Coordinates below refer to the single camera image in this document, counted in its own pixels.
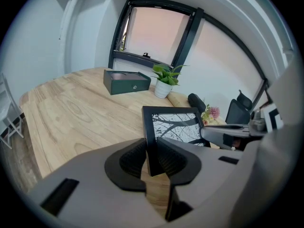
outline dark green wooden box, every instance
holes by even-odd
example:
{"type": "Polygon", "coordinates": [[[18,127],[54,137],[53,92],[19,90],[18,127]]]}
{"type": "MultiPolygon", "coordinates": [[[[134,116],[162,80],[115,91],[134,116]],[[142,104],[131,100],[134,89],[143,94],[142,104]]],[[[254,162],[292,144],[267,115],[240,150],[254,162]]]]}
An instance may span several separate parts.
{"type": "Polygon", "coordinates": [[[151,78],[138,72],[104,70],[104,85],[111,95],[148,90],[151,78]]]}

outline wooden table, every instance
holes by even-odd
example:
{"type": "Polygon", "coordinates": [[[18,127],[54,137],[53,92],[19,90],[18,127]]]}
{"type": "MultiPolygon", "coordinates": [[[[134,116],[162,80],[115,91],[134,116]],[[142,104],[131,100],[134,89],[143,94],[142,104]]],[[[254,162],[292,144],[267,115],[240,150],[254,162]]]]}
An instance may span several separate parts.
{"type": "Polygon", "coordinates": [[[104,67],[64,75],[25,93],[28,122],[42,177],[89,150],[143,138],[142,106],[172,106],[149,91],[110,95],[104,67]]]}

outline wooden floor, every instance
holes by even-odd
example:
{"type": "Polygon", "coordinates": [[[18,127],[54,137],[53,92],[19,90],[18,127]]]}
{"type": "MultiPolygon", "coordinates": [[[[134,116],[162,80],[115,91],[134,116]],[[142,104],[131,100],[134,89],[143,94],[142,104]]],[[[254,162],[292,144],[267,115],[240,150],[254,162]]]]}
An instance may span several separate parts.
{"type": "MultiPolygon", "coordinates": [[[[22,132],[24,139],[18,134],[14,134],[11,137],[12,150],[1,143],[0,153],[9,174],[17,186],[24,193],[28,193],[42,177],[38,169],[25,118],[23,119],[22,132]]],[[[146,182],[147,200],[161,216],[165,217],[169,200],[169,178],[166,174],[151,177],[148,174],[147,163],[145,162],[142,167],[141,179],[146,182]]]]}

